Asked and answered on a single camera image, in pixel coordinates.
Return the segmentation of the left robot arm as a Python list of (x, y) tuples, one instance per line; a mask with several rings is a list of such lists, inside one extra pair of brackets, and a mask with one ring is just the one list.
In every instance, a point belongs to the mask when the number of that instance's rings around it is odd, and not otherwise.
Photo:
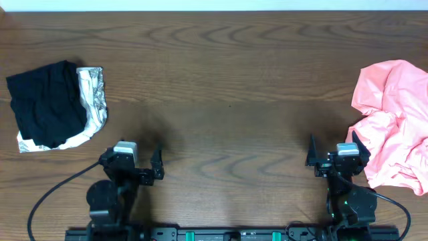
[(87, 225), (89, 241), (150, 240), (150, 230), (130, 221), (130, 214), (141, 185), (152, 186), (165, 176), (159, 145), (150, 158), (150, 168), (137, 168), (138, 146), (120, 141), (101, 154), (98, 162), (106, 180), (91, 185), (86, 194), (91, 222)]

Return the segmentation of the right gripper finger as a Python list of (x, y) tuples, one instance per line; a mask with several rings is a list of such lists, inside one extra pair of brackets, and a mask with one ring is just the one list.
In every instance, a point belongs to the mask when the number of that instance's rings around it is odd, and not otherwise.
[(365, 147), (362, 141), (359, 139), (356, 131), (352, 131), (352, 142), (358, 147), (361, 157), (370, 157), (370, 151)]
[(308, 153), (306, 157), (306, 165), (307, 166), (315, 166), (318, 162), (318, 156), (316, 151), (316, 144), (313, 134), (310, 135), (310, 143), (308, 148)]

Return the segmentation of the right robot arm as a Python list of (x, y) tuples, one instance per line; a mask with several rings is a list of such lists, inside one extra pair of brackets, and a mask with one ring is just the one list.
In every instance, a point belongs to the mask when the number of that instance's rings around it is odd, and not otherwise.
[(326, 208), (332, 222), (317, 228), (316, 240), (364, 240), (370, 238), (369, 224), (375, 221), (377, 198), (371, 189), (352, 182), (367, 166), (370, 151), (358, 135), (352, 133), (350, 143), (339, 143), (335, 151), (319, 157), (313, 135), (310, 136), (306, 166), (314, 168), (316, 177), (327, 179)]

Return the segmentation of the black t-shirt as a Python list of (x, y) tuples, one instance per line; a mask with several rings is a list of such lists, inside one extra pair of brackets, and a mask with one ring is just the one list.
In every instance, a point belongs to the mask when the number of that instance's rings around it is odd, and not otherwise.
[(84, 130), (76, 70), (64, 60), (6, 78), (22, 139), (53, 149)]

